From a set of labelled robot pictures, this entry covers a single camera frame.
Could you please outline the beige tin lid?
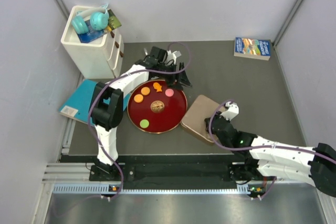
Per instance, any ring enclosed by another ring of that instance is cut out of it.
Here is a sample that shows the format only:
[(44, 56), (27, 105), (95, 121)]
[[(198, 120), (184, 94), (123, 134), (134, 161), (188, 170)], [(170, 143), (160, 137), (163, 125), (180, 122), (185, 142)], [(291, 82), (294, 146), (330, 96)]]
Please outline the beige tin lid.
[(196, 123), (203, 123), (206, 118), (212, 116), (218, 106), (218, 103), (201, 94), (189, 107), (181, 123), (189, 126), (195, 125)]

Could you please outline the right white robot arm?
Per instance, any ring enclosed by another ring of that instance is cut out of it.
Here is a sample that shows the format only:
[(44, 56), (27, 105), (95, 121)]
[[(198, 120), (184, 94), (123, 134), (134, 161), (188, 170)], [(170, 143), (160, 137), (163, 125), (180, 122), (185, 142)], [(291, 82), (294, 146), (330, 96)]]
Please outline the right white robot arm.
[(309, 184), (335, 197), (335, 149), (292, 146), (239, 131), (220, 113), (206, 118), (205, 130), (215, 144), (244, 160), (240, 176), (247, 180), (284, 178)]

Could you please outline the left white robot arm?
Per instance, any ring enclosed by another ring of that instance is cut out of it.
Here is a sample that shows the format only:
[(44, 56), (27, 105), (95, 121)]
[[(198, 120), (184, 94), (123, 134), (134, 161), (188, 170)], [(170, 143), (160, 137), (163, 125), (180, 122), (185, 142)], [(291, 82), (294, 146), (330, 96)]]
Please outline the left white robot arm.
[(94, 167), (107, 180), (114, 180), (122, 173), (117, 163), (117, 128), (122, 121), (124, 98), (136, 87), (149, 80), (164, 80), (167, 87), (176, 91), (191, 87), (185, 70), (188, 63), (177, 62), (180, 51), (152, 47), (144, 59), (115, 79), (95, 85), (89, 106), (88, 126), (98, 144)]

